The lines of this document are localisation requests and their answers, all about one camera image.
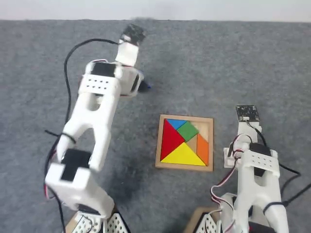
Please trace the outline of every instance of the red triangle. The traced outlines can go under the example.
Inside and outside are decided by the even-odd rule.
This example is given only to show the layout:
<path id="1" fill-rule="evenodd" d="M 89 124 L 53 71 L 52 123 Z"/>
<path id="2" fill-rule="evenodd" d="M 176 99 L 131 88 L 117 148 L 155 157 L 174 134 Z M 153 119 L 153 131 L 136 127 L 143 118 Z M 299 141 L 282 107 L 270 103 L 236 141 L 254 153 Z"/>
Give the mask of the red triangle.
<path id="1" fill-rule="evenodd" d="M 184 141 L 184 138 L 179 134 L 179 132 L 177 132 L 177 130 L 174 129 L 174 127 L 166 119 L 164 119 L 160 160 L 168 156 Z"/>

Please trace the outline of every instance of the carpet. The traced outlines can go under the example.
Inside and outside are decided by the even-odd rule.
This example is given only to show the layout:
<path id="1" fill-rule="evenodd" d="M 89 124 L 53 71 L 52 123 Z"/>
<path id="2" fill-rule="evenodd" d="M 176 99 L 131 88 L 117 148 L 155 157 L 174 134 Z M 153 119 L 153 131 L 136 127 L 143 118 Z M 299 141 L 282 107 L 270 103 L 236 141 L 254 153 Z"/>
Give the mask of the carpet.
<path id="1" fill-rule="evenodd" d="M 0 21 L 0 222 L 2 232 L 61 232 L 55 201 L 43 196 L 43 165 L 67 107 L 63 62 L 77 43 L 117 40 L 129 21 Z M 235 105 L 255 104 L 268 145 L 311 180 L 311 24 L 135 20 L 147 31 L 137 67 L 152 89 L 121 100 L 98 183 L 134 233 L 175 233 L 195 208 L 214 206 L 210 187 L 228 172 L 223 147 L 237 133 Z M 76 99 L 85 65 L 113 61 L 117 48 L 93 43 L 69 61 Z M 160 114 L 214 118 L 214 172 L 156 169 Z M 92 149 L 92 132 L 77 147 Z M 281 170 L 280 183 L 292 174 Z M 237 174 L 218 194 L 237 191 Z M 310 191 L 287 207 L 290 232 L 307 233 Z M 64 207 L 66 222 L 73 211 Z"/>

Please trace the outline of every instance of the blue triangle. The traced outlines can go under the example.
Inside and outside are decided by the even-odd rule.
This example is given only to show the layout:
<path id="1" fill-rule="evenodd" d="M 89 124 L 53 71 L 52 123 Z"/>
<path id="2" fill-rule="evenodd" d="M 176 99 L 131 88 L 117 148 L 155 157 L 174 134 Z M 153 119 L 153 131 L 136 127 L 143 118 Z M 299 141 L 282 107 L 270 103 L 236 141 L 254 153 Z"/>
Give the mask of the blue triangle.
<path id="1" fill-rule="evenodd" d="M 185 124 L 186 120 L 175 120 L 175 119 L 167 119 L 167 121 L 174 127 L 174 129 L 178 129 L 180 126 Z"/>

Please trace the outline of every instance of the yellow triangle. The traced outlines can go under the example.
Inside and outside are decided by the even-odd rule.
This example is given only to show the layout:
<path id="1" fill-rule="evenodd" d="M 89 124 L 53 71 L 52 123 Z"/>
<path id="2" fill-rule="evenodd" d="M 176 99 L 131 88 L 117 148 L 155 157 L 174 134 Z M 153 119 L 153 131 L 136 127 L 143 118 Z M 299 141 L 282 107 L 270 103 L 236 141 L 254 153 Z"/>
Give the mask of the yellow triangle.
<path id="1" fill-rule="evenodd" d="M 175 150 L 173 150 L 168 156 L 162 159 L 161 162 L 170 164 L 206 166 L 203 161 L 184 142 L 180 144 L 179 147 L 177 147 Z"/>

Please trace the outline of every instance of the white robotic arm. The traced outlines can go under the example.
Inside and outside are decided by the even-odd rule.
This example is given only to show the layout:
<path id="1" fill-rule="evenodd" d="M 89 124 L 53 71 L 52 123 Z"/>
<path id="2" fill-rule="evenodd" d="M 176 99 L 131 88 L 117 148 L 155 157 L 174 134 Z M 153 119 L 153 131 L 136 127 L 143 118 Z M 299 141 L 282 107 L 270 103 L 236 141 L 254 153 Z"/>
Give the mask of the white robotic arm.
<path id="1" fill-rule="evenodd" d="M 93 172 L 104 166 L 119 98 L 135 96 L 144 79 L 133 67 L 144 37 L 141 28 L 130 25 L 120 39 L 115 62 L 95 60 L 86 66 L 77 102 L 57 144 L 57 163 L 51 163 L 45 178 L 69 208 L 103 221 L 111 216 L 114 202 L 97 185 Z M 95 137 L 93 152 L 75 150 L 75 142 L 90 128 Z"/>
<path id="2" fill-rule="evenodd" d="M 237 112 L 238 136 L 229 148 L 224 148 L 224 164 L 225 167 L 233 167 L 239 158 L 235 166 L 238 170 L 238 193 L 226 193 L 221 197 L 233 206 L 232 209 L 226 202 L 220 202 L 222 229 L 228 229 L 230 233 L 248 233 L 268 232 L 268 228 L 272 228 L 276 233 L 288 233 L 285 207 L 268 206 L 273 202 L 281 203 L 277 152 L 257 143 L 258 132 L 255 129 L 261 132 L 261 127 L 256 108 L 237 106 Z M 255 227 L 268 228 L 256 231 L 250 228 L 250 223 Z"/>

